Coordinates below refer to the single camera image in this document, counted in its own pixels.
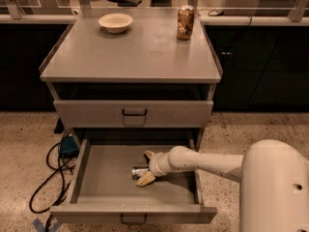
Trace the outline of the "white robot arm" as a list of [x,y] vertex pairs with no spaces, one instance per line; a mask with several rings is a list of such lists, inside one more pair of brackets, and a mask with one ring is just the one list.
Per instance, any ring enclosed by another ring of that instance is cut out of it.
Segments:
[[138,187],[169,173],[206,171],[239,183],[239,232],[309,232],[309,161],[284,142],[261,140],[243,155],[184,146],[145,155],[149,165]]

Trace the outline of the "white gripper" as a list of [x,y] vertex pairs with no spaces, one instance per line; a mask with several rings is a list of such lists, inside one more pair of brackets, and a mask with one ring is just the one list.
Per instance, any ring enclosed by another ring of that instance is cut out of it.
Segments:
[[149,161],[150,171],[144,172],[136,182],[136,186],[145,187],[155,180],[155,177],[165,176],[172,172],[172,166],[169,162],[168,153],[155,153],[153,151],[146,150],[144,156]]

